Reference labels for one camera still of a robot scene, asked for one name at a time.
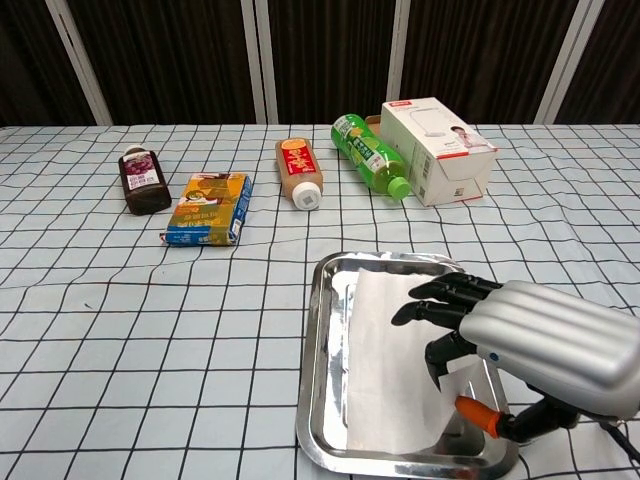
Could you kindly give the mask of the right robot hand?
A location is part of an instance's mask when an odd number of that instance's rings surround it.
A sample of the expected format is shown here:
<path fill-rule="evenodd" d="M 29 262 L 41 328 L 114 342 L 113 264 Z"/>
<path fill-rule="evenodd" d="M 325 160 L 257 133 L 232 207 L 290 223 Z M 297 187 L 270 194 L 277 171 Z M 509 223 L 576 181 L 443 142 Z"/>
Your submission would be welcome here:
<path fill-rule="evenodd" d="M 518 415 L 457 397 L 459 414 L 491 437 L 524 443 L 570 429 L 582 415 L 612 427 L 640 413 L 640 318 L 541 284 L 462 272 L 408 295 L 392 324 L 428 321 L 448 331 L 425 348 L 434 384 L 449 362 L 475 354 L 540 395 Z"/>

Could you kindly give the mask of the white cloth towel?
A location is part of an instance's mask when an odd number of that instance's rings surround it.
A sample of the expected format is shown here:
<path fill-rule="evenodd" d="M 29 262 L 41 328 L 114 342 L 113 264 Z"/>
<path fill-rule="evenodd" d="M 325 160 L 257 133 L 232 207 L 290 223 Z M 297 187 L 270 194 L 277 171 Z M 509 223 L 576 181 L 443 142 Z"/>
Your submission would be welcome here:
<path fill-rule="evenodd" d="M 411 301 L 408 291 L 429 278 L 361 269 L 349 321 L 347 448 L 392 455 L 435 445 L 454 413 L 454 400 L 482 372 L 475 355 L 449 364 L 441 386 L 424 360 L 427 343 L 449 331 L 428 321 L 394 326 Z"/>

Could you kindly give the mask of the silver metal tray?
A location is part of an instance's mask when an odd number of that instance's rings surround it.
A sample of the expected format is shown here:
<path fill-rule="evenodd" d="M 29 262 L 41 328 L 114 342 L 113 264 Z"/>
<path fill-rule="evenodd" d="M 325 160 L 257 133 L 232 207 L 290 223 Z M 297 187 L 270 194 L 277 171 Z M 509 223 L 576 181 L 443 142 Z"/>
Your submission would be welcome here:
<path fill-rule="evenodd" d="M 458 413 L 450 415 L 439 437 L 414 453 L 347 445 L 349 323 L 360 271 L 436 277 L 460 268 L 439 254 L 392 252 L 340 252 L 317 264 L 296 416 L 298 441 L 314 463 L 344 474 L 424 480 L 494 480 L 514 467 L 517 444 L 490 437 Z"/>

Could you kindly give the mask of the white cardboard product box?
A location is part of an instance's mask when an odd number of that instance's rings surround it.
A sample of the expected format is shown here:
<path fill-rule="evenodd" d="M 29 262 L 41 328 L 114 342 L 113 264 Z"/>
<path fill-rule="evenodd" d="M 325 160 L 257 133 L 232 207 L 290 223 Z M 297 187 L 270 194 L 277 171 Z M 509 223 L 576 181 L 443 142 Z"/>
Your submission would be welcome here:
<path fill-rule="evenodd" d="M 365 118 L 406 162 L 412 191 L 426 207 L 482 197 L 498 148 L 435 97 L 382 104 Z"/>

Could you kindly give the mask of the green plastic drink bottle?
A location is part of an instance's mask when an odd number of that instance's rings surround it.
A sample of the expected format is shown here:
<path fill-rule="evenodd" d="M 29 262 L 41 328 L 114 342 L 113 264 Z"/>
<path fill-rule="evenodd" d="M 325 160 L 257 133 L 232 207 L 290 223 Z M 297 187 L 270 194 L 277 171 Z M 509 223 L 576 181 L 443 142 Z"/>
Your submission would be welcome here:
<path fill-rule="evenodd" d="M 370 190 L 397 201 L 409 195 L 405 161 L 371 131 L 363 118 L 356 114 L 340 116 L 332 125 L 331 139 Z"/>

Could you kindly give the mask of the brown drink bottle red label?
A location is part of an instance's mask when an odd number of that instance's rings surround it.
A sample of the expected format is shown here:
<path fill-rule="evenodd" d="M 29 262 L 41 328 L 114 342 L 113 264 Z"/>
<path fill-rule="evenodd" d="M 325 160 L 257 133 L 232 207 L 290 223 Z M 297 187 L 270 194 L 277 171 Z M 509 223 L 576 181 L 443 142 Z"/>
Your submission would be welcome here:
<path fill-rule="evenodd" d="M 302 137 L 279 140 L 276 161 L 284 196 L 299 210 L 316 209 L 323 194 L 323 174 L 311 142 Z"/>

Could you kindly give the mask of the yellow blue snack carton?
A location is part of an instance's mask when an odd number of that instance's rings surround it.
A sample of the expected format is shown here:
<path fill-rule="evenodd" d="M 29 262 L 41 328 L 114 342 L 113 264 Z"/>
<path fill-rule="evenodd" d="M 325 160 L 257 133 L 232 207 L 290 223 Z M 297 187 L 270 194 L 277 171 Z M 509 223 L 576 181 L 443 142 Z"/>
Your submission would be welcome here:
<path fill-rule="evenodd" d="M 160 238 L 172 246 L 235 245 L 251 195 L 245 173 L 194 174 Z"/>

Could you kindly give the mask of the checkered white tablecloth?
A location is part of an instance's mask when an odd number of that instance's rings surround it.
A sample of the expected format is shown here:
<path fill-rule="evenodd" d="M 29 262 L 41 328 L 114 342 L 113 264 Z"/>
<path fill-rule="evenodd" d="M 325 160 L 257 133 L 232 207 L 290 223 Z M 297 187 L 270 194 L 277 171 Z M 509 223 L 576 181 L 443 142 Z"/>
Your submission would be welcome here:
<path fill-rule="evenodd" d="M 439 253 L 640 316 L 640 124 L 481 125 L 484 197 L 426 208 L 372 193 L 326 125 L 0 128 L 0 480 L 380 480 L 298 448 L 316 263 Z M 283 194 L 279 140 L 306 138 L 314 210 Z M 244 172 L 232 247 L 171 248 L 134 216 L 118 158 L 154 150 L 171 193 Z"/>

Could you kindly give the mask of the dark purple juice bottle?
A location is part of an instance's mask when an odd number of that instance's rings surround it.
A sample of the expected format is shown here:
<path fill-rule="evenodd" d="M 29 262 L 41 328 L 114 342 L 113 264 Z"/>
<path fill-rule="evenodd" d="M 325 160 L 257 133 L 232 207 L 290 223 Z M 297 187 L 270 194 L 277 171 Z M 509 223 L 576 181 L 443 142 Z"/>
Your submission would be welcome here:
<path fill-rule="evenodd" d="M 118 160 L 124 197 L 131 214 L 153 214 L 172 204 L 167 182 L 156 153 L 130 145 Z"/>

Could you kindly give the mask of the dark folding partition screen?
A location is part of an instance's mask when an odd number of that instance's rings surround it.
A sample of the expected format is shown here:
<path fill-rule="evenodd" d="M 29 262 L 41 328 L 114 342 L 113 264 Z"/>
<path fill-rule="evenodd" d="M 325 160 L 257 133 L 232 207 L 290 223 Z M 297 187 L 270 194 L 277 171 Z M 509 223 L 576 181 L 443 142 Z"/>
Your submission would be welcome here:
<path fill-rule="evenodd" d="M 0 0 L 0 126 L 96 119 L 49 6 Z M 61 0 L 113 123 L 329 123 L 434 96 L 470 123 L 541 107 L 579 0 Z"/>

